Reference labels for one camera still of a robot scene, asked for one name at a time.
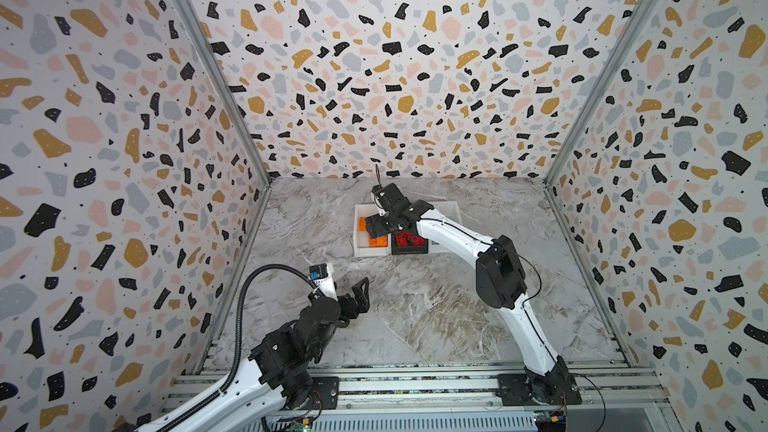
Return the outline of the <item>red lego brick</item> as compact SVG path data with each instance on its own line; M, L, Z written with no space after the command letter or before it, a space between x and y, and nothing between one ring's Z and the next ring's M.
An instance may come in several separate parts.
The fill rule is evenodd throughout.
M398 231L393 234L394 244L398 248L423 247L426 245L425 239L417 233L410 231Z

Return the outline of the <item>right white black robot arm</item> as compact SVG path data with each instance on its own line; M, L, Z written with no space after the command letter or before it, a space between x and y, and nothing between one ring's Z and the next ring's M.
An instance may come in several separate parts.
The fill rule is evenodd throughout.
M424 200L410 201L394 183L371 189L377 213L365 218L372 238L397 232L415 232L435 241L475 268L479 298L499 311L522 354L531 398L542 405L578 405L582 402L574 374L548 341L535 317L527 294L525 266L512 240L492 238L453 221Z

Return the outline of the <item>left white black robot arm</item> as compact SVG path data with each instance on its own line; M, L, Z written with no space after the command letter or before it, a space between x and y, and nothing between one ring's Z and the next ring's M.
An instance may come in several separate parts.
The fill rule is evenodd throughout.
M285 407L301 406L312 391L308 372L335 331L370 308L369 280L350 294L329 297L321 288L309 295L299 318L266 334L230 373L170 413L119 431L235 431Z

